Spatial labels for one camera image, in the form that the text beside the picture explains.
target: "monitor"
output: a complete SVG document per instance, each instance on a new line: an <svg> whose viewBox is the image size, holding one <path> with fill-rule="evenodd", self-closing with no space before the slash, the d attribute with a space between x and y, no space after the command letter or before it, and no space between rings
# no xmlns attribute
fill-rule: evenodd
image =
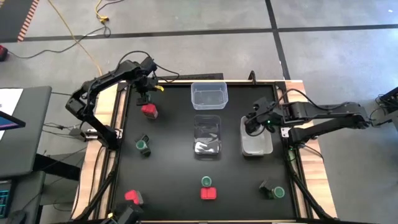
<svg viewBox="0 0 398 224"><path fill-rule="evenodd" d="M0 111L0 131L23 128L25 125L25 122Z"/></svg>

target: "screen display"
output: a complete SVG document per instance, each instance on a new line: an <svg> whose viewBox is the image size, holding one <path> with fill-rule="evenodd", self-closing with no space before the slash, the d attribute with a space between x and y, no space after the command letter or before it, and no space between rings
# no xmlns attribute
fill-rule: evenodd
<svg viewBox="0 0 398 224"><path fill-rule="evenodd" d="M11 129L11 128L16 127L16 126L18 126L17 123L14 123L14 122L6 119L6 118L0 117L0 131Z"/></svg>

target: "concrete floor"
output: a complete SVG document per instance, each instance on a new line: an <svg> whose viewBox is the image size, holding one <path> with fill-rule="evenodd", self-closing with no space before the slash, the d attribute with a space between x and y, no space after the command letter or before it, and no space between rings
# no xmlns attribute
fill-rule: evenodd
<svg viewBox="0 0 398 224"><path fill-rule="evenodd" d="M60 1L55 5L75 34L98 27L95 1ZM398 24L394 0L272 0L278 27ZM270 28L263 0L126 0L102 12L114 34L198 29ZM28 37L68 35L47 1L41 1ZM374 98L398 86L397 29L280 33L291 79L303 80L317 103L357 101L370 113ZM71 41L4 44L19 55L62 49ZM130 50L146 50L157 63L181 74L223 72L225 79L246 79L250 70L261 79L283 79L271 33L189 35L84 40L101 64L114 68ZM132 55L141 60L142 55ZM71 93L96 76L96 68L78 47L30 60L10 57L0 63L0 87L50 85ZM66 96L52 95L46 121L78 121L65 109ZM39 152L64 154L83 142L43 134ZM367 130L340 130L320 137L326 172L342 220L395 223L398 213L398 133L391 124ZM46 208L43 223L65 221Z"/></svg>

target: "black table surface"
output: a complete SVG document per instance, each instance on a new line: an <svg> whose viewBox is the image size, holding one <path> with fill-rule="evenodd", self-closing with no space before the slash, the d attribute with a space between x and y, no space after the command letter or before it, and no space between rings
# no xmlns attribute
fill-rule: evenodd
<svg viewBox="0 0 398 224"><path fill-rule="evenodd" d="M45 173L42 171L33 172L16 178L13 182L15 189L9 214L25 207L25 223L36 223L41 197L40 193L42 191L44 179ZM0 224L3 223L7 223L7 218L0 219Z"/></svg>
<svg viewBox="0 0 398 224"><path fill-rule="evenodd" d="M229 101L223 110L193 109L190 85L165 86L151 93L159 117L147 119L129 99L123 144L115 187L114 205L124 193L138 190L144 199L144 220L275 220L295 217L290 180L283 161L280 137L272 134L274 152L264 157L243 157L240 120L263 96L274 98L272 86L228 85ZM193 118L215 114L221 118L221 152L217 159L203 160L193 151ZM152 154L142 157L135 139L149 138ZM201 178L210 176L217 199L200 198ZM282 199L268 200L259 191L271 178L285 189Z"/></svg>
<svg viewBox="0 0 398 224"><path fill-rule="evenodd" d="M32 172L39 146L51 87L25 88L12 114L24 121L24 128L7 130L0 140L0 178Z"/></svg>

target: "red object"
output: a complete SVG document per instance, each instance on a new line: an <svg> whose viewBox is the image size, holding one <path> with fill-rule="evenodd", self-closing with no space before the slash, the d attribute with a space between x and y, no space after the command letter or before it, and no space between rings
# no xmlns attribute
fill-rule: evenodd
<svg viewBox="0 0 398 224"><path fill-rule="evenodd" d="M0 45L0 62L3 62L6 60L7 55L8 55L7 53L8 53L7 48Z"/></svg>
<svg viewBox="0 0 398 224"><path fill-rule="evenodd" d="M214 200L217 198L217 189L215 187L202 187L200 189L200 198L203 200Z"/></svg>
<svg viewBox="0 0 398 224"><path fill-rule="evenodd" d="M142 205L144 202L142 201L141 193L137 190L130 190L124 194L125 200L131 200L136 205Z"/></svg>
<svg viewBox="0 0 398 224"><path fill-rule="evenodd" d="M142 106L141 111L147 118L156 119L157 118L157 109L156 106L152 103Z"/></svg>

